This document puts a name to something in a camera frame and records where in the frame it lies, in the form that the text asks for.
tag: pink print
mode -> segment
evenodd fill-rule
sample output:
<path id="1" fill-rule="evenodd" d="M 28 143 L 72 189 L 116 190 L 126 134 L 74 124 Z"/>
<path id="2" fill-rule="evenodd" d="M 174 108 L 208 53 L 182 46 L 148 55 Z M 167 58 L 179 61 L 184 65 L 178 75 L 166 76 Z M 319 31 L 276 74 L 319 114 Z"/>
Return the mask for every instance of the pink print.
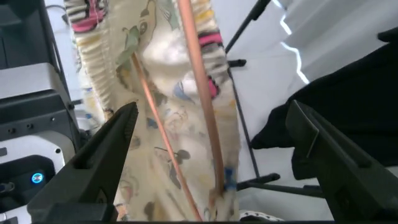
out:
<path id="1" fill-rule="evenodd" d="M 218 95 L 218 86 L 216 86 L 215 82 L 209 77 L 209 89 L 210 89 L 210 95 L 211 98 L 213 99 Z"/>
<path id="2" fill-rule="evenodd" d="M 221 38 L 221 34 L 210 34 L 210 35 L 206 35 L 204 37 L 200 37 L 199 38 L 199 44 L 201 46 L 204 46 L 206 44 L 210 44 L 210 43 L 222 43 L 223 39 Z"/>
<path id="3" fill-rule="evenodd" d="M 100 0 L 87 1 L 88 11 L 84 19 L 72 22 L 72 29 L 77 33 L 84 33 L 93 30 L 98 23 L 102 22 L 106 14 L 105 8 L 100 8 L 98 5 Z"/>

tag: white curtain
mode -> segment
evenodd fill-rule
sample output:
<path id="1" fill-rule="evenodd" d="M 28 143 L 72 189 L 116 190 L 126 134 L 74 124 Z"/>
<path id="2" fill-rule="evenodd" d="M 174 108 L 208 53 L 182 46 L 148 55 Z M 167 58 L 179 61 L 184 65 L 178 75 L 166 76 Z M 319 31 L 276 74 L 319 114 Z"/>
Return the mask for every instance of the white curtain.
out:
<path id="1" fill-rule="evenodd" d="M 286 10 L 285 47 L 298 54 L 306 82 L 381 47 L 377 33 L 398 26 L 397 0 L 273 0 Z"/>

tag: black garment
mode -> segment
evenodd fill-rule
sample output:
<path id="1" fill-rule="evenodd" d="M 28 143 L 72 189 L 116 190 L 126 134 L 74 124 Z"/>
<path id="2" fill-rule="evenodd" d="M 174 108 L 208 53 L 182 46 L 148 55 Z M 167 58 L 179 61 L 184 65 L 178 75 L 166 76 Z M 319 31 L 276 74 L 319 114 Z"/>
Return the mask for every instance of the black garment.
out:
<path id="1" fill-rule="evenodd" d="M 297 100 L 312 107 L 384 166 L 398 165 L 398 31 L 381 33 L 379 39 L 391 43 L 311 82 L 286 104 L 274 108 L 251 146 L 294 147 L 285 119 L 289 103 Z M 296 152 L 292 167 L 296 179 L 314 177 L 306 160 Z"/>

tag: illuminated blue button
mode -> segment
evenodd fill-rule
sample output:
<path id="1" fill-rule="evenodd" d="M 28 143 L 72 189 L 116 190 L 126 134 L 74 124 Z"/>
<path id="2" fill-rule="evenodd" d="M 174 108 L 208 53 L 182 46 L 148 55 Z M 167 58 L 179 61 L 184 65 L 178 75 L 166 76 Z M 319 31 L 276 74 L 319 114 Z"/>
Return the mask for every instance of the illuminated blue button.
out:
<path id="1" fill-rule="evenodd" d="M 41 173 L 35 173 L 32 175 L 32 182 L 34 184 L 39 184 L 41 181 L 43 181 L 44 176 Z"/>

